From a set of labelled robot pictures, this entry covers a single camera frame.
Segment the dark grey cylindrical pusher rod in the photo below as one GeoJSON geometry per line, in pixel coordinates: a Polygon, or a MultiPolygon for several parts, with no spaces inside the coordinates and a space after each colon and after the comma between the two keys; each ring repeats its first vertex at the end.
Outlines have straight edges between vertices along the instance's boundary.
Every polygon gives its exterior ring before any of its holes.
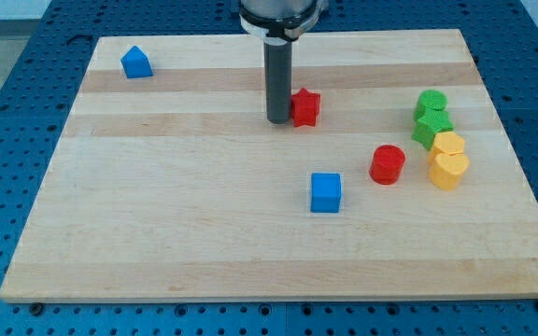
{"type": "Polygon", "coordinates": [[[290,119],[291,43],[263,45],[266,117],[274,124],[290,119]]]}

